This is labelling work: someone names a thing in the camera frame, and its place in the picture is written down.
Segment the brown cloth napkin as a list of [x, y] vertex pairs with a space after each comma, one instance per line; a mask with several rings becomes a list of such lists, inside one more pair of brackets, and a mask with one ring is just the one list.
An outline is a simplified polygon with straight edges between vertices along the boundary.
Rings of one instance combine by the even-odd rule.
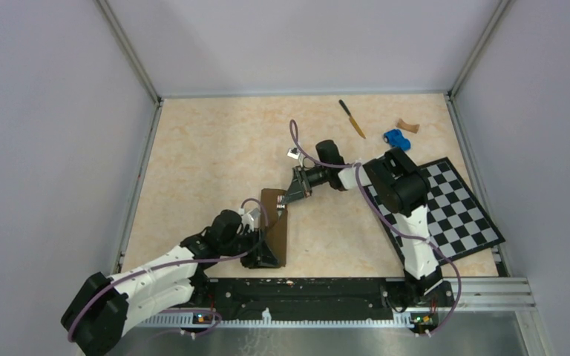
[[261, 202], [267, 209], [269, 224], [264, 225], [266, 228], [265, 242], [272, 249], [275, 255], [281, 260], [281, 268], [287, 262], [287, 209], [277, 211], [276, 197], [282, 195], [285, 190], [264, 188], [261, 191]]

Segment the black-handled knife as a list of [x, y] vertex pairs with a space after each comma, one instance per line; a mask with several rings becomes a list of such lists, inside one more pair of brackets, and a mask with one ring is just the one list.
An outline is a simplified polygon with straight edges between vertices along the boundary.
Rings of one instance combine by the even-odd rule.
[[348, 116], [349, 122], [350, 124], [353, 126], [354, 130], [356, 131], [356, 133], [362, 138], [362, 139], [366, 139], [366, 135], [363, 132], [363, 130], [361, 129], [361, 127], [358, 125], [357, 121], [355, 120], [355, 118], [353, 117], [353, 115], [351, 114], [349, 108], [347, 107], [346, 103], [342, 100], [339, 99], [338, 101], [339, 105], [342, 107], [342, 109], [344, 110], [344, 112], [346, 113], [346, 115]]

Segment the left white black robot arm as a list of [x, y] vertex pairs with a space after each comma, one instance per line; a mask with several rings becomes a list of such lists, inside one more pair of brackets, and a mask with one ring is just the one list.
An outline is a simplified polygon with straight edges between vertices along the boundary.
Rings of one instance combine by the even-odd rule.
[[92, 274], [62, 315], [68, 342], [86, 355], [104, 355], [144, 320], [174, 306], [204, 304], [204, 271], [249, 257], [275, 225], [257, 208], [245, 214], [223, 210], [154, 260], [119, 274]]

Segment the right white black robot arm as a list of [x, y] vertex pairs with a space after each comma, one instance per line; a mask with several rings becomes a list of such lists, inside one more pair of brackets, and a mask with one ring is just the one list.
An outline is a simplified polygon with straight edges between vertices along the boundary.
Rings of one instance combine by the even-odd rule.
[[416, 306], [426, 305], [442, 283], [442, 270], [430, 241], [430, 185], [422, 171], [401, 148], [391, 148], [362, 166], [346, 165], [330, 139], [319, 142], [315, 149], [318, 161], [311, 168], [298, 165], [292, 169], [288, 189], [277, 198], [278, 213], [288, 204], [310, 197], [313, 188], [324, 183], [338, 191], [372, 188], [370, 201], [375, 211], [382, 217], [393, 215], [390, 228], [402, 241], [406, 297]]

